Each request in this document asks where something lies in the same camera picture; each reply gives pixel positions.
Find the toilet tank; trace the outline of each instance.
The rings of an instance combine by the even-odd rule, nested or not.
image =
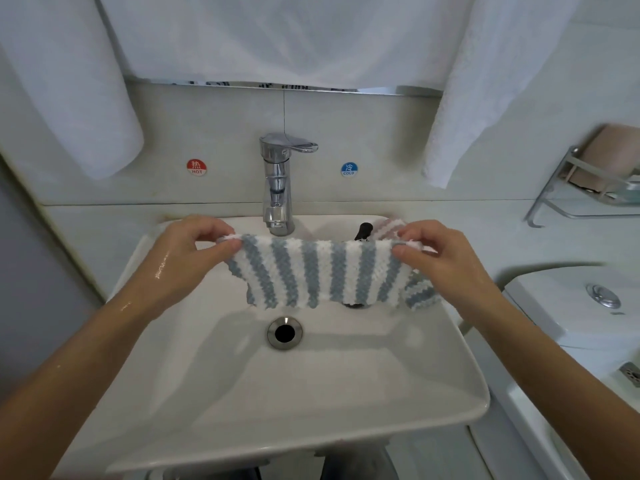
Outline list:
[[[589,288],[595,288],[592,294],[600,302],[590,296]],[[523,274],[505,287],[504,294],[564,348],[640,347],[640,283],[611,267],[560,267]]]

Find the metal drain ring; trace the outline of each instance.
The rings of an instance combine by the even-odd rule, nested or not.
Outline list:
[[[293,317],[276,318],[267,329],[267,341],[274,349],[290,350],[302,340],[302,325]]]

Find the striped towel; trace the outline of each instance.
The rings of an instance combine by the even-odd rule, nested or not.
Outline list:
[[[391,248],[404,244],[422,249],[419,242],[396,239],[302,241],[249,234],[222,239],[242,240],[242,249],[226,263],[234,276],[247,282],[247,303],[259,308],[315,308],[321,301],[396,306],[415,276],[410,266],[393,257]],[[435,296],[431,291],[430,300]],[[412,308],[424,301],[418,293],[409,298]]]
[[[400,239],[398,237],[398,231],[406,226],[406,222],[402,219],[385,219],[380,220],[373,224],[373,229],[368,238],[369,241],[376,241],[378,239]],[[409,281],[404,287],[402,292],[406,305],[412,310],[418,308],[426,308],[431,306],[440,300],[440,295],[434,289],[431,281],[420,273],[418,270],[413,270]]]

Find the red sticker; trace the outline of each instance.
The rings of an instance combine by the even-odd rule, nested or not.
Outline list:
[[[187,162],[187,170],[189,170],[192,175],[201,177],[207,172],[207,166],[204,164],[204,161],[194,158]]]

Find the faucet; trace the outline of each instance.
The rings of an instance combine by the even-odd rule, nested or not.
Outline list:
[[[314,153],[318,145],[284,133],[269,133],[260,138],[264,160],[263,221],[273,235],[289,235],[295,229],[291,210],[291,151]]]

